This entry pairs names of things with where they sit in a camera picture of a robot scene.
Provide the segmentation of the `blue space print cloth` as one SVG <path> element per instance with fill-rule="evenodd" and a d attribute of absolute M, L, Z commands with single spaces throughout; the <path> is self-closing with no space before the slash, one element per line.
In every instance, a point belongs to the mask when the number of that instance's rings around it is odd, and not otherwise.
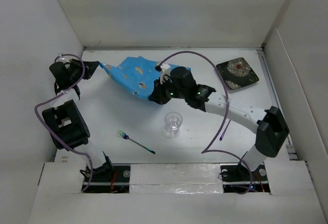
<path fill-rule="evenodd" d="M 134 96 L 147 100 L 153 92 L 154 81 L 160 79 L 162 84 L 169 79 L 170 72 L 179 67 L 167 63 L 160 65 L 160 67 L 158 65 L 159 63 L 141 56 L 127 57 L 117 67 L 99 63 L 99 66 L 114 82 Z"/>

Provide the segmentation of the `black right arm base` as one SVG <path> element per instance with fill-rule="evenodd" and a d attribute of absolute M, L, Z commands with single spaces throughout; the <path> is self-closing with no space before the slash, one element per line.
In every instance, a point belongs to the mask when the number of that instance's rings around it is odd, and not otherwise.
<path fill-rule="evenodd" d="M 238 162 L 221 163 L 218 179 L 223 183 L 224 193 L 243 194 L 247 190 L 249 193 L 271 192 L 264 163 L 255 171 L 249 171 L 243 159 Z"/>

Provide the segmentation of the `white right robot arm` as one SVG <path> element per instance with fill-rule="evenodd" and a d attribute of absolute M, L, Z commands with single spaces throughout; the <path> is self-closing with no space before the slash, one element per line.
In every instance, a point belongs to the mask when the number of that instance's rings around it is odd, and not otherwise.
<path fill-rule="evenodd" d="M 255 144 L 237 167 L 241 179 L 250 179 L 267 158 L 277 156 L 290 132 L 279 108 L 261 109 L 232 101 L 212 87 L 197 84 L 185 67 L 156 64 L 155 70 L 160 77 L 154 82 L 150 101 L 164 105 L 173 98 L 183 99 L 194 109 L 223 116 L 256 135 Z"/>

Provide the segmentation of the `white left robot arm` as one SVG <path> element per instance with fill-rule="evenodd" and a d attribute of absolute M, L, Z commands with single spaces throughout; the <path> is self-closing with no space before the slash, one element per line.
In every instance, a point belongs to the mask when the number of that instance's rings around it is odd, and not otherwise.
<path fill-rule="evenodd" d="M 92 164 L 82 174 L 98 176 L 109 181 L 114 176 L 114 167 L 109 157 L 94 148 L 89 142 L 90 131 L 83 119 L 76 102 L 80 99 L 77 81 L 89 80 L 99 62 L 81 62 L 71 59 L 66 63 L 56 61 L 49 70 L 55 78 L 55 103 L 42 112 L 43 121 L 57 149 L 73 152 Z"/>

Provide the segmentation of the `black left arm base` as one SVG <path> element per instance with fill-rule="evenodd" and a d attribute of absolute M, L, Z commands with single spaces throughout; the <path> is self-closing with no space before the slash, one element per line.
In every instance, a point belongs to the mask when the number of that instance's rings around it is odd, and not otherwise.
<path fill-rule="evenodd" d="M 84 177 L 81 187 L 84 193 L 111 193 L 125 194 L 130 192 L 131 165 L 113 164 L 105 154 L 105 162 L 93 169 L 91 182 L 89 182 L 91 170 L 87 166 L 85 170 L 80 170 Z"/>

